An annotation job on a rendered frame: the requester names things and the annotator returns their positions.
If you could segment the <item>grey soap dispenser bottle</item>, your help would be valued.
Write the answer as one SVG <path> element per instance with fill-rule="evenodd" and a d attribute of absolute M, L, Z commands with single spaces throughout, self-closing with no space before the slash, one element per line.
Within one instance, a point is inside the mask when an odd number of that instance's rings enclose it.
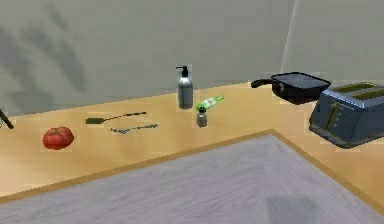
<path fill-rule="evenodd" d="M 187 66 L 177 66 L 181 70 L 181 76 L 178 80 L 178 105 L 180 109 L 191 109 L 193 107 L 193 81 L 189 76 Z"/>

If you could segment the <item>green glass bottle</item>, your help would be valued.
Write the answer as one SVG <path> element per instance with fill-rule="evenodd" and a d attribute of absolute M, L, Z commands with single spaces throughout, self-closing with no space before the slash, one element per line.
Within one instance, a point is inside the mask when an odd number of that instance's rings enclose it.
<path fill-rule="evenodd" d="M 209 110 L 210 108 L 214 107 L 218 102 L 224 99 L 223 95 L 219 95 L 216 97 L 208 98 L 200 103 L 198 103 L 195 107 L 196 111 L 199 111 L 201 108 L 205 108 L 206 110 Z"/>

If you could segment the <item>dark green spatula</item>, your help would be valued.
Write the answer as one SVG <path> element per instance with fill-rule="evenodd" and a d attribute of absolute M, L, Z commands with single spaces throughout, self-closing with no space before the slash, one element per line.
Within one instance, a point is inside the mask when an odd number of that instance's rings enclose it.
<path fill-rule="evenodd" d="M 127 114 L 114 116 L 114 117 L 110 117 L 110 118 L 92 117 L 92 118 L 87 118 L 85 120 L 85 123 L 86 124 L 102 124 L 106 121 L 110 121 L 110 120 L 114 120 L 114 119 L 118 119 L 118 118 L 122 118 L 122 117 L 138 116 L 138 115 L 145 115 L 145 114 L 147 114 L 147 112 L 143 111 L 143 112 L 127 113 Z"/>

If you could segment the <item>blue grey toaster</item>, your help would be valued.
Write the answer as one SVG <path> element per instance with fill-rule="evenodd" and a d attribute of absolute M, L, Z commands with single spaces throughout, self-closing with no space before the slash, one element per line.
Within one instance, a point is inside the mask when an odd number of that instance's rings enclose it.
<path fill-rule="evenodd" d="M 309 130 L 344 149 L 384 137 L 384 86 L 360 82 L 323 91 Z"/>

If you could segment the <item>red tomato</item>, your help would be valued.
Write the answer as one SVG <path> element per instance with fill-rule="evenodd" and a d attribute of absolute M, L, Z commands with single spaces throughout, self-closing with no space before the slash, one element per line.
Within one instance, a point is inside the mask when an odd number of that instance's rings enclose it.
<path fill-rule="evenodd" d="M 72 131 L 67 127 L 49 129 L 43 136 L 42 142 L 47 149 L 61 150 L 74 141 Z"/>

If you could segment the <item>grey metal fork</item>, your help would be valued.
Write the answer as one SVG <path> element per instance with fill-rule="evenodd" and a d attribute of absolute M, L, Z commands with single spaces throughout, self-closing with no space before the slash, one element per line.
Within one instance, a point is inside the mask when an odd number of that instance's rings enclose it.
<path fill-rule="evenodd" d="M 145 126 L 137 126 L 137 127 L 131 127 L 131 128 L 126 128 L 126 129 L 116 129 L 116 128 L 111 128 L 110 130 L 115 133 L 119 134 L 127 134 L 132 130 L 140 130 L 140 129 L 151 129 L 151 128 L 156 128 L 158 127 L 158 124 L 150 124 L 150 125 L 145 125 Z"/>

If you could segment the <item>black square pan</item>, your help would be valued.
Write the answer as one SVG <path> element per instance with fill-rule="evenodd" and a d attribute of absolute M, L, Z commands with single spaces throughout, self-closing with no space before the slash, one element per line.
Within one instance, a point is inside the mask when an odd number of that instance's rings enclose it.
<path fill-rule="evenodd" d="M 272 85 L 272 92 L 279 98 L 295 105 L 317 101 L 331 82 L 302 72 L 288 72 L 272 75 L 269 79 L 253 81 L 250 86 L 258 88 Z"/>

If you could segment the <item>grey pepper shaker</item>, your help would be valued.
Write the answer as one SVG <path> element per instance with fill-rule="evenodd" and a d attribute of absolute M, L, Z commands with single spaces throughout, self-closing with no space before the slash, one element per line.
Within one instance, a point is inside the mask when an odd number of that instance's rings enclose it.
<path fill-rule="evenodd" d="M 197 114 L 197 125 L 199 127 L 206 127 L 207 124 L 208 122 L 207 122 L 206 109 L 204 107 L 201 107 Z"/>

